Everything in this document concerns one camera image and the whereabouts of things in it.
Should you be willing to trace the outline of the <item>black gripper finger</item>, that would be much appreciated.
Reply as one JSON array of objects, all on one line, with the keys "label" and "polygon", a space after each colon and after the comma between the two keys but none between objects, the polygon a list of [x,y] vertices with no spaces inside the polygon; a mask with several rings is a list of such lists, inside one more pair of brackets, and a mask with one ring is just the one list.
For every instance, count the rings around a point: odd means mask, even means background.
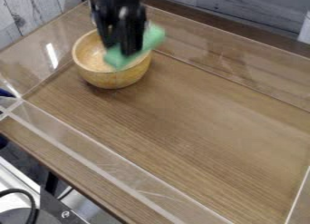
[{"label": "black gripper finger", "polygon": [[111,48],[119,42],[118,20],[95,16],[96,29],[106,48]]},{"label": "black gripper finger", "polygon": [[144,21],[131,19],[120,21],[120,47],[124,56],[142,50],[144,28]]}]

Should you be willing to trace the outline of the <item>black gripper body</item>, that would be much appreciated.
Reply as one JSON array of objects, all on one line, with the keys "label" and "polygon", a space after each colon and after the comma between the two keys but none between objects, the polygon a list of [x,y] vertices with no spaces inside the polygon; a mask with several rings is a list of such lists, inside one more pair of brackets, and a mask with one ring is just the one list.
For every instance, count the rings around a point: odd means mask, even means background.
[{"label": "black gripper body", "polygon": [[96,28],[118,28],[128,22],[135,28],[147,23],[147,10],[142,0],[88,0]]}]

